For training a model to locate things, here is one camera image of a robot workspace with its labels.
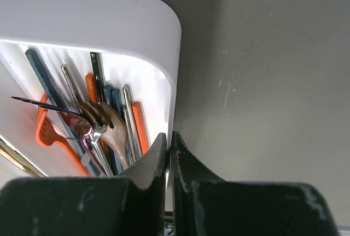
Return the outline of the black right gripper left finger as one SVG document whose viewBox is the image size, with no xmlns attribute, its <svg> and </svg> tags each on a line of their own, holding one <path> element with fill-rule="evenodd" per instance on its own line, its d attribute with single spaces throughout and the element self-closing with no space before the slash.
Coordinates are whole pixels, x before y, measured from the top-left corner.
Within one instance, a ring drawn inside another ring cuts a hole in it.
<svg viewBox="0 0 350 236">
<path fill-rule="evenodd" d="M 163 235 L 164 133 L 114 177 L 18 178 L 1 189 L 1 235 Z"/>
</svg>

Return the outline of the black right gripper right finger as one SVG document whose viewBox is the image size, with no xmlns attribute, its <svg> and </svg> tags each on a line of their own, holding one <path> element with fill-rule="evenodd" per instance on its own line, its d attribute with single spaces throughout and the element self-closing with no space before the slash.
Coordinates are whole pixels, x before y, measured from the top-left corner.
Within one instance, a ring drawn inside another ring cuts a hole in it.
<svg viewBox="0 0 350 236">
<path fill-rule="evenodd" d="M 338 235 L 320 192 L 299 182 L 225 181 L 172 134 L 175 235 Z"/>
</svg>

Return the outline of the purple plastic fork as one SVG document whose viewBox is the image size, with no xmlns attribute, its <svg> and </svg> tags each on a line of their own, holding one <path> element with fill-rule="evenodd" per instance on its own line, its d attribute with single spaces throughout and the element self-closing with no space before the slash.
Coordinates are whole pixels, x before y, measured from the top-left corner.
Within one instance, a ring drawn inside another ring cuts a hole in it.
<svg viewBox="0 0 350 236">
<path fill-rule="evenodd" d="M 80 114 L 78 114 L 78 113 L 75 113 L 75 112 L 72 112 L 69 110 L 65 110 L 63 108 L 60 108 L 60 107 L 57 107 L 54 105 L 49 105 L 47 103 L 27 99 L 24 97 L 12 96 L 11 98 L 15 99 L 15 100 L 20 100 L 22 102 L 38 105 L 39 107 L 46 108 L 48 110 L 53 110 L 53 111 L 57 112 L 60 115 L 60 117 L 63 119 L 64 123 L 79 138 L 84 152 L 89 156 L 92 163 L 100 171 L 100 177 L 106 176 L 106 173 L 103 170 L 103 167 L 101 167 L 101 164 L 98 162 L 98 160 L 95 158 L 94 154 L 91 152 L 90 147 L 89 147 L 89 143 L 87 141 L 87 139 L 93 133 L 93 127 L 89 123 L 88 120 L 86 120 L 84 117 L 80 116 Z"/>
</svg>

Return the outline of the white cutlery tray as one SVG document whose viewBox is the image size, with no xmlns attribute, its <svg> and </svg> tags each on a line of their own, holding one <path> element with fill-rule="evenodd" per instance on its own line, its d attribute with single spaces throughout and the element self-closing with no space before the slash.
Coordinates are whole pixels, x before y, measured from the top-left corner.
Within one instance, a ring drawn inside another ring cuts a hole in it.
<svg viewBox="0 0 350 236">
<path fill-rule="evenodd" d="M 34 50 L 61 101 L 75 109 L 61 65 L 66 64 L 83 96 L 100 56 L 102 77 L 130 87 L 142 104 L 149 142 L 173 128 L 181 26 L 161 0 L 1 0 L 1 138 L 49 176 L 78 175 L 58 146 L 34 138 L 44 89 L 25 52 Z"/>
</svg>

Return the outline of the silver chopstick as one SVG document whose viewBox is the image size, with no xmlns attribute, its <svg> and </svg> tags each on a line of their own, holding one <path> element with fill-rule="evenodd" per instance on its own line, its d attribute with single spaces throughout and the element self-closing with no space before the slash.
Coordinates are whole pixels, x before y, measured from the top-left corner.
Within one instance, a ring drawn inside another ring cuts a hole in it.
<svg viewBox="0 0 350 236">
<path fill-rule="evenodd" d="M 141 157 L 141 146 L 138 139 L 135 117 L 133 115 L 131 91 L 128 85 L 124 85 L 122 88 L 122 91 L 123 91 L 124 100 L 125 100 L 127 119 L 130 127 L 131 147 L 133 151 L 133 157 L 134 157 L 134 161 L 137 161 Z"/>
</svg>

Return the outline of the orange chopstick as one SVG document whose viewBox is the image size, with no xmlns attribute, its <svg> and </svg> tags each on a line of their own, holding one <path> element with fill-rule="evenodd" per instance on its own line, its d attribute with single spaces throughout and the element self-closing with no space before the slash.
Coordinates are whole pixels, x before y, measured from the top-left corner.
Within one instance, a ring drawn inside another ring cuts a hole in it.
<svg viewBox="0 0 350 236">
<path fill-rule="evenodd" d="M 141 153 L 142 155 L 144 155 L 149 150 L 149 142 L 148 142 L 148 136 L 147 136 L 147 131 L 145 127 L 145 121 L 142 113 L 141 103 L 134 102 L 132 104 L 132 110 L 135 118 L 139 143 L 141 146 Z"/>
</svg>

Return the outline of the wooden fork in tray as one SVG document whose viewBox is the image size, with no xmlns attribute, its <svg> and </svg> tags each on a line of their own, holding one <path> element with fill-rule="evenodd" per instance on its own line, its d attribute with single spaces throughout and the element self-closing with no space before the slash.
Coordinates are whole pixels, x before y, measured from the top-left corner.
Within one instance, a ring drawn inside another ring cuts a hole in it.
<svg viewBox="0 0 350 236">
<path fill-rule="evenodd" d="M 83 115 L 92 123 L 96 123 L 104 129 L 102 140 L 113 152 L 111 156 L 116 173 L 121 174 L 130 164 L 127 158 L 127 130 L 126 124 L 118 112 L 109 104 L 103 101 L 94 103 L 92 101 L 77 102 L 78 108 Z"/>
</svg>

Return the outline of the orange plastic fork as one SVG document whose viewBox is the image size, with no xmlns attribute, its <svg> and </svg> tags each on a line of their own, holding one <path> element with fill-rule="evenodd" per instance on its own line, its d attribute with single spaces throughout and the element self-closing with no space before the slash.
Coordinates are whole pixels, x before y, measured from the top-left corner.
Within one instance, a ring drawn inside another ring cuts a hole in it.
<svg viewBox="0 0 350 236">
<path fill-rule="evenodd" d="M 46 117 L 47 113 L 47 109 L 38 107 L 35 132 L 36 141 L 43 147 L 50 147 L 53 144 L 58 145 L 69 156 L 71 161 L 79 169 L 83 176 L 90 177 L 90 173 L 86 167 L 82 165 L 80 157 L 75 152 L 73 147 L 69 144 L 66 138 L 55 131 L 51 121 Z"/>
</svg>

